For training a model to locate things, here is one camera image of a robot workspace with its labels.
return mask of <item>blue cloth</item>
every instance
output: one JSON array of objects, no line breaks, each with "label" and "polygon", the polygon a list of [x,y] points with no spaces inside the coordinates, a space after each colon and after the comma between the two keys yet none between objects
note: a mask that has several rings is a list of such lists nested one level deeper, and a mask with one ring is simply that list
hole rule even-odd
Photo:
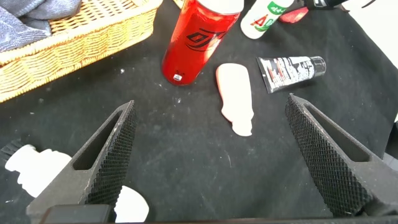
[{"label": "blue cloth", "polygon": [[49,19],[74,16],[81,0],[0,0],[0,52],[51,35]]}]

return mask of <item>white plastic part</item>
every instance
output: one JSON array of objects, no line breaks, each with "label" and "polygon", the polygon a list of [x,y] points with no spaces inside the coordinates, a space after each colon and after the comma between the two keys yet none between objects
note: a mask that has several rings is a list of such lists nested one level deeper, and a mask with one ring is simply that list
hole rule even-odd
[{"label": "white plastic part", "polygon": [[220,14],[237,14],[243,10],[244,0],[198,0],[207,9]]},{"label": "white plastic part", "polygon": [[19,172],[18,184],[33,197],[42,191],[68,164],[71,157],[65,153],[46,149],[37,152],[30,144],[16,151],[6,163],[6,169]]},{"label": "white plastic part", "polygon": [[135,190],[122,186],[114,211],[116,223],[144,222],[149,213],[149,206]]},{"label": "white plastic part", "polygon": [[369,4],[370,2],[371,0],[349,0],[341,3],[341,5],[344,7],[345,10],[353,11],[362,9],[363,6]]},{"label": "white plastic part", "polygon": [[[69,163],[71,157],[65,153],[46,149],[37,152],[30,144],[18,149],[6,162],[5,168],[19,172],[18,184],[32,197],[38,197],[42,191]],[[149,213],[145,199],[133,189],[122,186],[116,202],[116,223],[143,222]]]},{"label": "white plastic part", "polygon": [[260,38],[293,2],[294,0],[257,0],[241,21],[242,32],[250,39]]},{"label": "white plastic part", "polygon": [[247,68],[236,63],[224,63],[217,68],[216,76],[223,99],[221,113],[232,122],[232,129],[236,134],[250,136],[254,112]]}]

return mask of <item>black table surface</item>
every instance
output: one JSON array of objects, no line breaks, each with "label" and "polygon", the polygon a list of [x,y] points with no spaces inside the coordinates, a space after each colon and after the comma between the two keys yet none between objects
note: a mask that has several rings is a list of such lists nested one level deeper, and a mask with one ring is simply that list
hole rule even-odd
[{"label": "black table surface", "polygon": [[[239,20],[196,82],[173,86],[160,63],[178,14],[165,0],[147,40],[1,104],[0,146],[22,137],[38,150],[73,156],[112,111],[135,100],[139,125],[126,185],[147,200],[148,221],[330,217],[285,118],[288,94],[310,101],[381,156],[398,111],[397,69],[348,14],[313,11],[299,23],[274,24],[258,40],[243,35]],[[268,94],[257,56],[321,56],[327,72]],[[248,138],[220,112],[215,70],[226,62],[249,70]],[[17,176],[0,169],[3,223],[28,220],[32,197]]]}]

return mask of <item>textured gripper pad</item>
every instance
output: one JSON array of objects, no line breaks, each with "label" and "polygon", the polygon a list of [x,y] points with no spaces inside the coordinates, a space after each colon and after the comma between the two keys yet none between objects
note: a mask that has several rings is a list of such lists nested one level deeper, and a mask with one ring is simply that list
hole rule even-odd
[{"label": "textured gripper pad", "polygon": [[372,200],[372,195],[358,182],[323,133],[324,129],[293,95],[289,96],[285,113],[312,179],[330,211],[336,217],[359,213]]},{"label": "textured gripper pad", "polygon": [[39,223],[55,205],[106,204],[112,208],[127,174],[136,128],[134,102],[117,108],[71,161],[30,203],[26,213]]},{"label": "textured gripper pad", "polygon": [[95,174],[85,203],[115,206],[129,166],[136,129],[135,117],[135,110],[131,108],[122,125],[115,128],[114,137]]}]

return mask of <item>red water bottle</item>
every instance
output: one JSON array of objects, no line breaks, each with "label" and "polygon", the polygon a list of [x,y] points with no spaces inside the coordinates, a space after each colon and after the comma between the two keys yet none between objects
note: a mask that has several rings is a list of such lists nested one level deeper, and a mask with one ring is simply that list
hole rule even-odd
[{"label": "red water bottle", "polygon": [[236,22],[244,0],[185,0],[162,72],[175,85],[191,84]]}]

